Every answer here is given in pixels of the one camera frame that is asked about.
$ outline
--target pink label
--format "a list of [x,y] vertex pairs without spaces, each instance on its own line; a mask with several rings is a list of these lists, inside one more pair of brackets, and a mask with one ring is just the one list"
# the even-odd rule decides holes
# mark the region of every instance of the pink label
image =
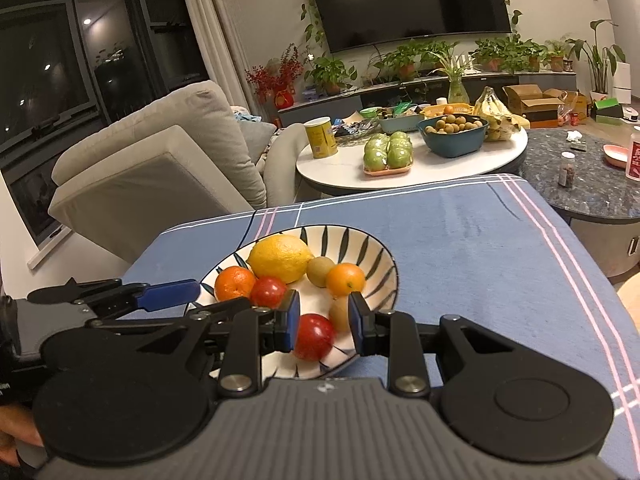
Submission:
[[633,143],[630,156],[629,175],[640,178],[640,142]]

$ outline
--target white bottle with pink label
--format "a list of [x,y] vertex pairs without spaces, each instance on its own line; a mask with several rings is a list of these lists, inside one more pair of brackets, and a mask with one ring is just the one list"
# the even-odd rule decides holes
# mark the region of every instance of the white bottle with pink label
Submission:
[[636,126],[629,141],[629,153],[626,156],[626,177],[640,182],[640,128]]

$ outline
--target curtain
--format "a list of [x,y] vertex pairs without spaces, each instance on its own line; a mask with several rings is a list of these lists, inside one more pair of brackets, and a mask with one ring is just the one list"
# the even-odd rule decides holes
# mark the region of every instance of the curtain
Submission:
[[244,76],[248,63],[224,1],[185,2],[210,79],[220,85],[231,105],[259,113],[254,92]]

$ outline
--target gray ribbed surface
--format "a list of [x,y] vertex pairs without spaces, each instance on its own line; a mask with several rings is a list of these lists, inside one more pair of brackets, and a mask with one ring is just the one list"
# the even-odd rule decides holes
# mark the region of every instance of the gray ribbed surface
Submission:
[[[333,386],[323,392],[329,383]],[[596,458],[511,465],[455,437],[426,402],[377,379],[273,380],[223,403],[187,447],[156,462],[96,470],[54,459],[38,480],[615,480]]]

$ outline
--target sofa armrest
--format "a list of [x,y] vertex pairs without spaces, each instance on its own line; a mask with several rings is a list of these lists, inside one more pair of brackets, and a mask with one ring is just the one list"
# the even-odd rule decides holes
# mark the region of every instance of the sofa armrest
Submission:
[[193,139],[171,126],[65,182],[49,214],[133,262],[171,227],[252,210]]
[[302,124],[288,126],[273,143],[263,175],[268,207],[320,198],[320,194],[311,190],[296,171],[298,155],[308,143]]

